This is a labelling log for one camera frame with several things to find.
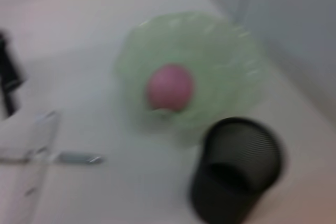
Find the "pink ball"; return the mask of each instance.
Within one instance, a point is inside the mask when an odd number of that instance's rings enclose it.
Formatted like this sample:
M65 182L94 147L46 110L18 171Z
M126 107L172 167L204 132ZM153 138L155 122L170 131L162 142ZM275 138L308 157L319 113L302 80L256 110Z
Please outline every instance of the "pink ball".
M179 111L190 102L193 92L191 74L177 64L162 66L152 75L147 86L148 100L154 109Z

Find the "black object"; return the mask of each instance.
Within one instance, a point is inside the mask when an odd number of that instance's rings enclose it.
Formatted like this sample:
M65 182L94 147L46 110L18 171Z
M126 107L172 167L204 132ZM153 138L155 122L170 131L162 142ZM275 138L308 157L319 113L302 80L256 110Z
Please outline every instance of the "black object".
M23 81L7 47L8 40L5 34L0 31L0 88L3 96L3 105L9 117L17 111L13 92L20 87Z
M239 224L277 180L283 157L275 136L243 118L215 124L191 186L191 203L208 224Z

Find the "black mesh pen holder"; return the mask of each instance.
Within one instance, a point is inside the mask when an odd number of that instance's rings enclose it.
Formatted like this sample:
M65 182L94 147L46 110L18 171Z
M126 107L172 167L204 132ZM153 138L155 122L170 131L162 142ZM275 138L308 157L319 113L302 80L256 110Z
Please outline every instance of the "black mesh pen holder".
M208 224L239 224L277 180L282 154L264 126L243 118L215 124L191 185L191 202Z

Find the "green glass bowl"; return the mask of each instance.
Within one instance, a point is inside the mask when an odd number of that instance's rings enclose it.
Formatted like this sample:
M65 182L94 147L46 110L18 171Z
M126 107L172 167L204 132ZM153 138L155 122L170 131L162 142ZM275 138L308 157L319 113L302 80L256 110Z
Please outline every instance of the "green glass bowl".
M173 124L195 127L246 113L261 98L263 50L241 27L200 12L156 17L133 28L115 72L134 108L164 115ZM180 112L153 110L145 88L168 63L182 65L194 78L194 96Z

